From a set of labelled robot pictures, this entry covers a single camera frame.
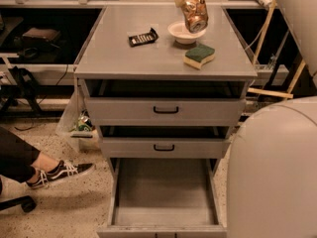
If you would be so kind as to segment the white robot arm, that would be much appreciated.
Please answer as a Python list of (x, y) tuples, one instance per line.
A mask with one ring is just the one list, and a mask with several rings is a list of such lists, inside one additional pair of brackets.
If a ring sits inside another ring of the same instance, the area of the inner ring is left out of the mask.
[[(188, 0), (174, 1), (181, 8)], [(314, 74), (316, 0), (277, 4)], [(228, 165), (227, 238), (316, 238), (316, 122), (311, 96), (267, 106), (240, 127)]]

